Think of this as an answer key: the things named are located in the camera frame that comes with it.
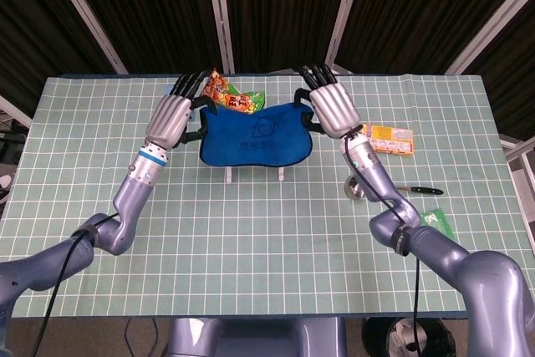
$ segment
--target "black backdrop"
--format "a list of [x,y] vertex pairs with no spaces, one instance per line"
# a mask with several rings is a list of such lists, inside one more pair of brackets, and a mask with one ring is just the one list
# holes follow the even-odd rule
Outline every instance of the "black backdrop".
[[[87,0],[125,67],[222,66],[211,0]],[[356,74],[444,74],[503,0],[354,0],[335,63]],[[324,60],[340,0],[227,0],[237,73]],[[0,0],[0,94],[33,115],[48,76],[112,68],[69,0]],[[533,0],[466,71],[500,132],[535,135]]]

